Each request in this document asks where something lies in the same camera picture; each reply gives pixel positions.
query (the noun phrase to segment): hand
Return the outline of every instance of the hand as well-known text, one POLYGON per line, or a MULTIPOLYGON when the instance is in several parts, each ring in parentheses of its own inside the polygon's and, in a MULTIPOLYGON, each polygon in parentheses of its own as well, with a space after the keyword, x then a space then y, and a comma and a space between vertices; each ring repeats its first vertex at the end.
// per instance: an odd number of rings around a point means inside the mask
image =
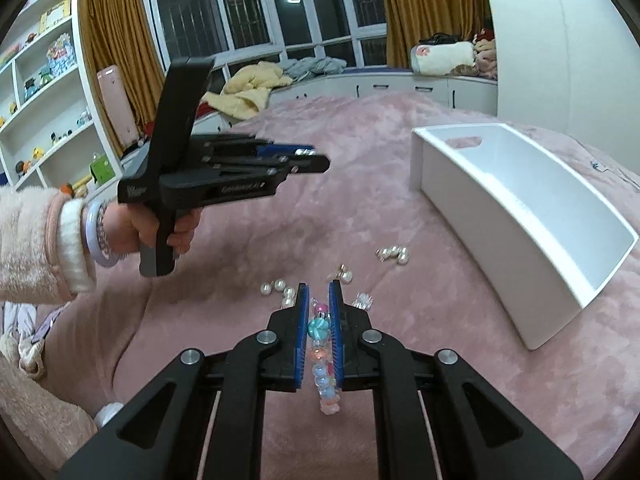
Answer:
MULTIPOLYGON (((179 218, 167 244, 178 254, 188 253, 202 209, 194 209, 179 218)), ((140 243, 149 247, 156 244, 158 218, 142 204, 110 203, 104 212, 104 231, 111 250, 117 254, 137 253, 140 243)))

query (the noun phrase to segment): yellow blanket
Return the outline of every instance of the yellow blanket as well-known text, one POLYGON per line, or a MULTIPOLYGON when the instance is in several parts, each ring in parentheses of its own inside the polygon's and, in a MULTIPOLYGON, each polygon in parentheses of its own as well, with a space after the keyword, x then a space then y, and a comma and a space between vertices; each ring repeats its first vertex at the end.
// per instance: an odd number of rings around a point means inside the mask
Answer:
POLYGON ((272 88, 291 83, 293 79, 283 75, 275 63, 261 61, 257 65, 243 66, 226 82, 221 94, 207 92, 202 100, 224 114, 245 120, 267 107, 272 88))

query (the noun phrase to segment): black bag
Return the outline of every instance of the black bag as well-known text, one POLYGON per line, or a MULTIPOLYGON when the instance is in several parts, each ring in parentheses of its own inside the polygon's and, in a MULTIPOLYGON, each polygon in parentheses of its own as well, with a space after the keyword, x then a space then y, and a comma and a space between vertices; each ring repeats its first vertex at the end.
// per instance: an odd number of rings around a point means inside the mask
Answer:
POLYGON ((444 45, 457 43, 460 41, 460 36, 454 34, 445 34, 444 32, 437 32, 431 36, 428 40, 420 40, 421 45, 444 45))

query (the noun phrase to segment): beaded bracelet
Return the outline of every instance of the beaded bracelet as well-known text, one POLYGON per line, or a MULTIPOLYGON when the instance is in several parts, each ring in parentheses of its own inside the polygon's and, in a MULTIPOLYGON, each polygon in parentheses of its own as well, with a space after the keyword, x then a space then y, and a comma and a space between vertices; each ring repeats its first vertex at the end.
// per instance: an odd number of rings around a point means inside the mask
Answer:
POLYGON ((314 317, 306 327, 306 333, 313 340, 311 358, 314 361, 312 372, 314 383, 320 394, 320 410, 325 415, 340 411, 340 393, 335 387, 334 364, 331 354, 331 335, 329 332, 329 307, 312 300, 314 317))
POLYGON ((84 224, 86 244, 89 247, 89 253, 95 263, 107 268, 113 267, 122 259, 120 254, 115 254, 111 251, 106 232, 104 231, 104 213, 108 205, 109 202, 100 202, 97 200, 91 202, 88 206, 86 223, 84 224))

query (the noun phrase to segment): metal screw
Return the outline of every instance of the metal screw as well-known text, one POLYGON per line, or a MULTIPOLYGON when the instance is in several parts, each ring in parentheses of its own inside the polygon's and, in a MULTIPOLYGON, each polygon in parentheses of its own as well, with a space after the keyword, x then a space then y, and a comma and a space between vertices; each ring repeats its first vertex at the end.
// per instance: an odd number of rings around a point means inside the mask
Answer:
POLYGON ((438 352, 438 359, 440 362, 446 365, 453 365, 458 360, 458 354, 456 354, 453 350, 440 350, 438 352))
POLYGON ((263 330, 262 332, 258 332, 258 335, 255 338, 258 340, 258 343, 270 345, 276 341, 278 336, 276 336, 276 333, 271 330, 263 330))
POLYGON ((379 343, 382 341, 382 334, 378 330, 370 328, 362 333, 362 338, 367 343, 379 343))
POLYGON ((200 352, 193 348, 185 350, 180 354, 180 361, 186 365, 194 365, 200 360, 200 352))

